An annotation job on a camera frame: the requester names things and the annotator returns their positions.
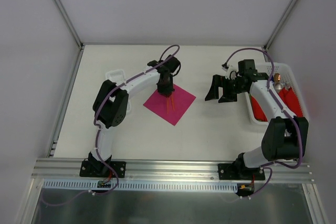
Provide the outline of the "pink paper napkin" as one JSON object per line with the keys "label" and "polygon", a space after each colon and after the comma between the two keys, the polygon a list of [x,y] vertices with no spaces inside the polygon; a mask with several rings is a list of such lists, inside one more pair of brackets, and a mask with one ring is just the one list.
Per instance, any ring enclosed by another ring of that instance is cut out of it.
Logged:
{"label": "pink paper napkin", "polygon": [[143,106],[168,123],[176,126],[195,101],[196,96],[177,85],[174,85],[173,88],[174,91],[169,97],[154,91]]}

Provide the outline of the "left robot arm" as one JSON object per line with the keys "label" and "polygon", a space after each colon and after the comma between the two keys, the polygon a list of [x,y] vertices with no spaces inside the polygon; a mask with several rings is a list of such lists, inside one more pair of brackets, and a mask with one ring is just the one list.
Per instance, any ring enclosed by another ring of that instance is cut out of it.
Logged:
{"label": "left robot arm", "polygon": [[120,84],[110,80],[103,82],[92,106],[97,135],[93,149],[82,162],[81,177],[124,177],[118,168],[124,168],[125,164],[112,161],[112,137],[109,134],[125,119],[130,98],[140,91],[155,84],[160,95],[170,97],[174,92],[173,77],[180,69],[179,62],[154,60],[142,73]]}

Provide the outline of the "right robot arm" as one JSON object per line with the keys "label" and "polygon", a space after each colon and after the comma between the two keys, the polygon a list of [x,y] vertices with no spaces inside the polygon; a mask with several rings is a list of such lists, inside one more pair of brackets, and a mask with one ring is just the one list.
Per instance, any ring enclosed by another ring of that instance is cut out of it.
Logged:
{"label": "right robot arm", "polygon": [[237,95],[245,92],[257,100],[268,120],[268,126],[261,146],[240,153],[233,163],[219,171],[219,176],[250,179],[253,173],[271,164],[298,168],[306,149],[309,123],[305,117],[298,117],[284,104],[270,85],[269,75],[252,73],[228,79],[216,74],[205,101],[217,99],[220,103],[235,102]]}

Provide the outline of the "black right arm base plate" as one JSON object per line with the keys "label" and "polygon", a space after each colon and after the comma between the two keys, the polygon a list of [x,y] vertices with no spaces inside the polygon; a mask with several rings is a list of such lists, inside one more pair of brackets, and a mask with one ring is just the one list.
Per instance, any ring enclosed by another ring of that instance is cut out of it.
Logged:
{"label": "black right arm base plate", "polygon": [[265,173],[260,168],[238,168],[233,163],[219,163],[217,168],[220,180],[265,180]]}

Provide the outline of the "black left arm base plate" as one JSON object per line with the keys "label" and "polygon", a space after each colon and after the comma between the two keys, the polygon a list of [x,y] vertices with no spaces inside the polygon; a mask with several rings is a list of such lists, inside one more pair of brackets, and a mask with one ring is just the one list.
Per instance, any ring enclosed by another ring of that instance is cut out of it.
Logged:
{"label": "black left arm base plate", "polygon": [[[119,178],[125,177],[126,162],[111,161],[109,159],[107,164],[115,171]],[[94,159],[91,162],[90,160],[85,159],[81,163],[81,168],[79,171],[80,177],[107,178],[110,175],[112,178],[115,178],[115,174],[111,171],[111,169],[106,167],[106,165],[100,161]]]}

